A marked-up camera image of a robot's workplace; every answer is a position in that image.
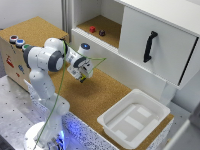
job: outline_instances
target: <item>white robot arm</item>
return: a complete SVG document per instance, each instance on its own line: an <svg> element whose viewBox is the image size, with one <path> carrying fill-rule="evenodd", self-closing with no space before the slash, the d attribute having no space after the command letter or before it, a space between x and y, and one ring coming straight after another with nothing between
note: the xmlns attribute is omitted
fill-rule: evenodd
<svg viewBox="0 0 200 150"><path fill-rule="evenodd" d="M27 66L31 68L29 78L32 87L38 94L41 103L46 100L46 107L50 111L54 107L57 94L55 93L55 87L48 75L48 71L59 71L63 66L63 62L67 61L70 63L70 67L67 70L72 76L80 80L80 82L83 82L93 74L92 62L87 57L83 56L87 55L89 50L90 46L83 43L79 47L77 53L68 47L62 40L56 38L48 39L45 42L44 47L29 46L25 49L23 56ZM69 103L59 96L54 112L48 120L43 133L41 134L41 128L38 131L37 136L33 139L33 141L37 140L41 134L38 150L49 149L48 143L52 141L55 142L55 140L52 139L56 139L56 136L62 131L62 115L69 111L69 107Z"/></svg>

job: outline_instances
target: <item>white tray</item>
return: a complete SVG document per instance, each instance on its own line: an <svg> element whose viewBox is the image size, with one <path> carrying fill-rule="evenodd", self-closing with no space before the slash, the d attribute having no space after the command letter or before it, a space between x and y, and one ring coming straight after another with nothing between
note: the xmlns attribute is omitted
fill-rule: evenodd
<svg viewBox="0 0 200 150"><path fill-rule="evenodd" d="M135 89L97 120L118 144L135 149L169 113L169 108Z"/></svg>

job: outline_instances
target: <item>white drawer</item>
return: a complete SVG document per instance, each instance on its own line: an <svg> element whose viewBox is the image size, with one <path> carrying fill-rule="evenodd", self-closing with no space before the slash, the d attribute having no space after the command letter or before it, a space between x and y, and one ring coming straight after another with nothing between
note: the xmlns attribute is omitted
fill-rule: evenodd
<svg viewBox="0 0 200 150"><path fill-rule="evenodd" d="M144 63L147 40L154 31L148 62ZM159 20L125 7L119 53L162 78L178 85L196 37Z"/></svg>

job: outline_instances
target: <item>brown box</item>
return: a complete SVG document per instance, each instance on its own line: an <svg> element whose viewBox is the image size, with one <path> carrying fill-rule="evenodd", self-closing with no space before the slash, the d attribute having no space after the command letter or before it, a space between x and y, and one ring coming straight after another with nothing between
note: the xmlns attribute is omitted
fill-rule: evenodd
<svg viewBox="0 0 200 150"><path fill-rule="evenodd" d="M66 32L40 17L32 18L0 31L0 49L6 74L26 90L28 88L23 80L29 81L30 69L24 62L22 50L9 43L9 38L12 35L24 39L26 44L40 47L43 47L45 41L51 37L69 41Z"/></svg>

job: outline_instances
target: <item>cabinet handle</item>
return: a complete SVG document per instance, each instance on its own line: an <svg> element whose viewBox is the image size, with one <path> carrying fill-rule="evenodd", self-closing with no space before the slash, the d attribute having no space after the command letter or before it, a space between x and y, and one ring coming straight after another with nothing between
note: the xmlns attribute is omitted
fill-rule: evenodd
<svg viewBox="0 0 200 150"><path fill-rule="evenodd" d="M151 31L151 35L149 36L149 38L147 40L147 45L146 45L146 49L145 49L145 53L144 53L144 63L148 62L151 59L151 56L149 54L151 51L152 40L156 36L158 36L158 33Z"/></svg>

